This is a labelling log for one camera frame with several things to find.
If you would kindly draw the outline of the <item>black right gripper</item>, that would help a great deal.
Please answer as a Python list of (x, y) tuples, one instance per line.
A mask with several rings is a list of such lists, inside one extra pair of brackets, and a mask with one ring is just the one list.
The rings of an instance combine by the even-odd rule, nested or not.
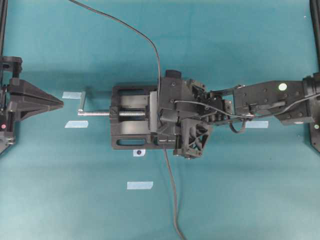
[(177, 70), (166, 70), (165, 76), (160, 80), (158, 103), (159, 137), (175, 137), (181, 134), (181, 121), (196, 119), (195, 126), (190, 130), (195, 137), (208, 135), (208, 125), (199, 121), (199, 116), (204, 112), (201, 105), (206, 100), (206, 87), (199, 81), (182, 78), (182, 73)]

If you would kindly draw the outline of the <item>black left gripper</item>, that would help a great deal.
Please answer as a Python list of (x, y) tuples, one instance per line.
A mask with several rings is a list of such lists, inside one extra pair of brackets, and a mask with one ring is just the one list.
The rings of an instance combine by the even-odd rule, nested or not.
[(7, 112), (13, 113), (17, 122), (63, 107), (63, 101), (20, 78), (10, 79), (7, 90), (10, 95)]

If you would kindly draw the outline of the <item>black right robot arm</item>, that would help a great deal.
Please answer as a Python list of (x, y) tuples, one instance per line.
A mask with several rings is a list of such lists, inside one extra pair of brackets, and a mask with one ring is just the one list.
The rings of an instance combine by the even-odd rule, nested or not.
[(250, 121), (277, 118), (283, 125), (315, 123), (320, 113), (320, 74), (302, 80), (271, 80), (207, 90), (179, 71), (167, 70), (159, 82), (157, 133), (194, 140), (211, 126), (243, 133)]

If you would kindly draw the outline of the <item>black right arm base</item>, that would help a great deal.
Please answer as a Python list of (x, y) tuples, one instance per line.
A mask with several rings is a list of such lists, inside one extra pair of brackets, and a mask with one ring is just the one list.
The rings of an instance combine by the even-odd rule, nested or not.
[(309, 139), (311, 146), (320, 152), (320, 120), (316, 120), (309, 124)]

